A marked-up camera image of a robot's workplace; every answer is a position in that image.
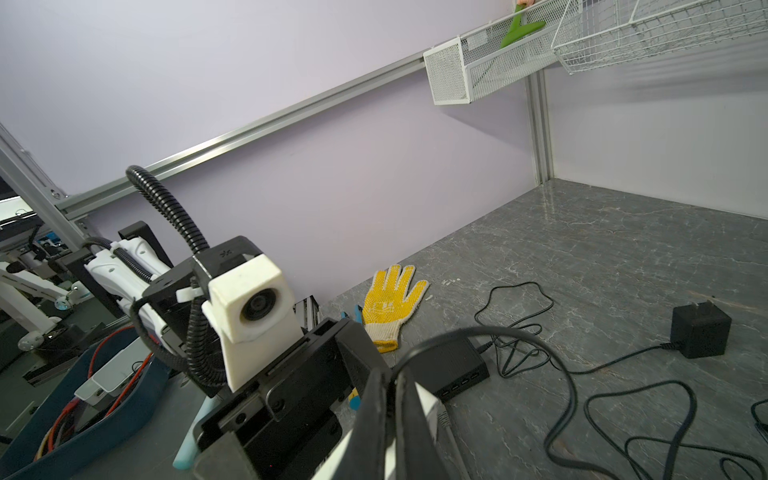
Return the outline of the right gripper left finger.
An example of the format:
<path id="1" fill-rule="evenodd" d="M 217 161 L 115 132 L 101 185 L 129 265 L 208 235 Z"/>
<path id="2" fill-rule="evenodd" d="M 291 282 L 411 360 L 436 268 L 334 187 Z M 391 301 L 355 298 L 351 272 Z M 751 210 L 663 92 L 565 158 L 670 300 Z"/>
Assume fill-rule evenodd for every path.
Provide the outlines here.
<path id="1" fill-rule="evenodd" d="M 384 478 L 388 382 L 384 370 L 370 372 L 355 426 L 333 479 Z"/>

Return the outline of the black network switch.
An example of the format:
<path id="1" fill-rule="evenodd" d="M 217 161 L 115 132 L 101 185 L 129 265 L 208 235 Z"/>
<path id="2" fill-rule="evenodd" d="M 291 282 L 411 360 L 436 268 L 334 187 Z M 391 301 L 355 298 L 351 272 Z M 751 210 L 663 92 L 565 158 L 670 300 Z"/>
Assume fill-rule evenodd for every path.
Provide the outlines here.
<path id="1" fill-rule="evenodd" d="M 408 368 L 415 381 L 446 402 L 490 377 L 474 343 L 458 339 L 424 352 Z"/>

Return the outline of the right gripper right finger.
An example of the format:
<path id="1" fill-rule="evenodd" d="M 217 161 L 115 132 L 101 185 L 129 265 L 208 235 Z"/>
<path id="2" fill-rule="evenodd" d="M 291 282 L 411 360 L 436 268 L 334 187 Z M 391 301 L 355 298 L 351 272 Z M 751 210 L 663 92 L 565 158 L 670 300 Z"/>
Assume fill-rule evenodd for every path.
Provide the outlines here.
<path id="1" fill-rule="evenodd" d="M 396 478 L 449 479 L 448 469 L 434 446 L 416 382 L 402 370 L 395 391 Z"/>

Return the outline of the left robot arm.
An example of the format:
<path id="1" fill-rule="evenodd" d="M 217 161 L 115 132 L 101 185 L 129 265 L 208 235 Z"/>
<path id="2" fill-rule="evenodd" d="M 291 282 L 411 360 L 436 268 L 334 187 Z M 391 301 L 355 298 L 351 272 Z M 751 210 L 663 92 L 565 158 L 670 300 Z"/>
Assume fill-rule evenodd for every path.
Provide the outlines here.
<path id="1" fill-rule="evenodd" d="M 385 367 L 373 342 L 347 318 L 302 326 L 282 271 L 251 240 L 210 245 L 153 174 L 131 166 L 126 175 L 190 257 L 170 266 L 144 236 L 91 237 L 84 267 L 119 300 L 152 358 L 215 400 L 193 428 L 195 474 L 313 477 L 342 440 L 334 406 Z"/>

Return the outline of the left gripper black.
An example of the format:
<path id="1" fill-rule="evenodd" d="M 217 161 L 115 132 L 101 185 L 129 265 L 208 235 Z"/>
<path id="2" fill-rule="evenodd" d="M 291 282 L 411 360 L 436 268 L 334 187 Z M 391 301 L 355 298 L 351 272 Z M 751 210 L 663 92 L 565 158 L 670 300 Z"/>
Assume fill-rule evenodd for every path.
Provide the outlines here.
<path id="1" fill-rule="evenodd" d="M 195 425 L 194 478 L 311 478 L 342 439 L 332 408 L 353 389 L 342 356 L 353 342 L 364 387 L 373 369 L 386 369 L 363 326 L 324 320 Z"/>

